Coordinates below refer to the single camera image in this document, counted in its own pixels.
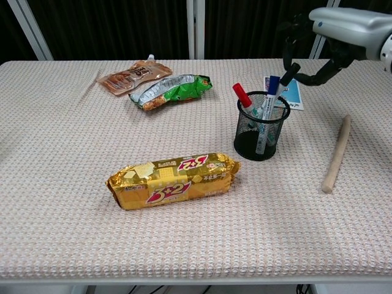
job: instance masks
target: black mesh pen cup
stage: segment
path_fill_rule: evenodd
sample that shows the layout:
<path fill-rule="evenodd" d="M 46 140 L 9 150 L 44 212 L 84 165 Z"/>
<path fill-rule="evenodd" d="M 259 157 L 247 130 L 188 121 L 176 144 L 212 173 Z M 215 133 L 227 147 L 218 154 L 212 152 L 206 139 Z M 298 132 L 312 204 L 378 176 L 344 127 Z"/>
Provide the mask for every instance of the black mesh pen cup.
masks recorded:
<path fill-rule="evenodd" d="M 263 105 L 267 92 L 253 91 L 247 94 L 255 108 Z M 277 140 L 283 122 L 290 114 L 289 104 L 282 98 L 276 99 L 270 120 L 262 120 L 248 115 L 241 102 L 237 103 L 239 118 L 234 139 L 234 148 L 246 159 L 262 161 L 276 152 Z"/>

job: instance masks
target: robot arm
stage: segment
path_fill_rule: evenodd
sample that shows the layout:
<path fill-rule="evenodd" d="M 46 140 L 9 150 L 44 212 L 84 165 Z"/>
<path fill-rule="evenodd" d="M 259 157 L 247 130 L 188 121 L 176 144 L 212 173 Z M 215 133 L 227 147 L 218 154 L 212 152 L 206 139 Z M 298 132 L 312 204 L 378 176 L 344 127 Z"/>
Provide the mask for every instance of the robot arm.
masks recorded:
<path fill-rule="evenodd" d="M 307 32 L 326 37 L 332 58 L 316 73 L 296 74 L 305 85 L 326 83 L 354 60 L 381 60 L 392 73 L 392 15 L 341 7 L 323 7 L 313 10 L 309 18 L 296 17 L 286 39 L 284 67 L 292 63 L 292 50 L 297 40 Z"/>

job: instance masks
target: brown snack pouch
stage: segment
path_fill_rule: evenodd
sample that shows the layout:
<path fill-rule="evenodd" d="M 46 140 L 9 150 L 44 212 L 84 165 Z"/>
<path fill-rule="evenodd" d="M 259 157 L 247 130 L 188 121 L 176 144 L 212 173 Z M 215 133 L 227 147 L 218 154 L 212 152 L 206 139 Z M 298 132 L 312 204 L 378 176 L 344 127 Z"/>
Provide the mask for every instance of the brown snack pouch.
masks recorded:
<path fill-rule="evenodd" d="M 97 81 L 112 94 L 119 96 L 135 89 L 146 81 L 159 80 L 171 74 L 171 69 L 157 63 L 154 55 L 150 55 L 146 61 L 139 60 L 130 69 L 107 75 Z"/>
<path fill-rule="evenodd" d="M 106 185 L 120 207 L 139 209 L 225 193 L 240 166 L 226 154 L 201 154 L 126 167 Z"/>

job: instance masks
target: table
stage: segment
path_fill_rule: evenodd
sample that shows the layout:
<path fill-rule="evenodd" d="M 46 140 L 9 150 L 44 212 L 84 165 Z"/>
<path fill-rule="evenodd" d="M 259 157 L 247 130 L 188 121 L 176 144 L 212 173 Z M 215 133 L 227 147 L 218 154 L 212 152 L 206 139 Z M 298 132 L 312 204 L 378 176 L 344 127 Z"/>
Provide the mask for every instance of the table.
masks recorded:
<path fill-rule="evenodd" d="M 299 60 L 314 74 L 325 61 Z M 200 100 L 151 113 L 95 82 L 132 61 L 7 62 L 0 67 L 0 283 L 245 284 L 390 281 L 392 77 L 354 62 L 301 85 L 265 162 L 233 148 L 232 85 L 259 90 L 279 59 L 162 61 L 209 75 Z M 342 118 L 352 129 L 334 193 L 321 183 Z M 229 193 L 124 211 L 105 186 L 120 168 L 224 152 L 242 168 Z"/>

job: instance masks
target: snack bag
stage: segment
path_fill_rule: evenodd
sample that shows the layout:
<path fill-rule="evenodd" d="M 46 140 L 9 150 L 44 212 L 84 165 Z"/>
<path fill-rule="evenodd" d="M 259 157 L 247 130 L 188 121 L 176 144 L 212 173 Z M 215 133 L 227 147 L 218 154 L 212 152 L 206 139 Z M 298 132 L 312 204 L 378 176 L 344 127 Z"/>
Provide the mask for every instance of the snack bag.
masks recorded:
<path fill-rule="evenodd" d="M 168 101 L 185 101 L 200 97 L 213 85 L 204 75 L 178 75 L 164 78 L 141 94 L 128 94 L 143 110 L 152 110 Z"/>
<path fill-rule="evenodd" d="M 171 74 L 171 69 L 155 62 L 154 55 L 150 55 L 146 61 L 139 60 L 130 69 L 107 75 L 97 81 L 118 96 L 146 81 L 159 80 Z"/>
<path fill-rule="evenodd" d="M 241 164 L 209 153 L 123 168 L 106 185 L 120 207 L 139 209 L 227 192 Z"/>

